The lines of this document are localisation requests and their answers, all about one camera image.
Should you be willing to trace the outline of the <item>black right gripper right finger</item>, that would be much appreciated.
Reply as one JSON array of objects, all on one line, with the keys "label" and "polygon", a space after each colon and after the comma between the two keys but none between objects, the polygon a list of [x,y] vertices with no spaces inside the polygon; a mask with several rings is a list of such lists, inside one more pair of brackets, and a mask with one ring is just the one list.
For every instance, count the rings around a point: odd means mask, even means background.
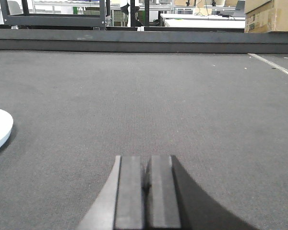
[{"label": "black right gripper right finger", "polygon": [[146,170],[149,230],[253,230],[210,197],[175,156],[152,156]]}]

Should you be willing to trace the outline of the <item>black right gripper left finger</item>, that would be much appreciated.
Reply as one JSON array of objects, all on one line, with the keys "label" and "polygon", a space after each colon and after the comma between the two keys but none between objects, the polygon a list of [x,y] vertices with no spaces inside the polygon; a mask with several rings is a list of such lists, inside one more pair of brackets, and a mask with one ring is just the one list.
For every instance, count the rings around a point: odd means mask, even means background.
[{"label": "black right gripper left finger", "polygon": [[116,156],[112,170],[78,230],[143,230],[142,168],[137,156]]}]

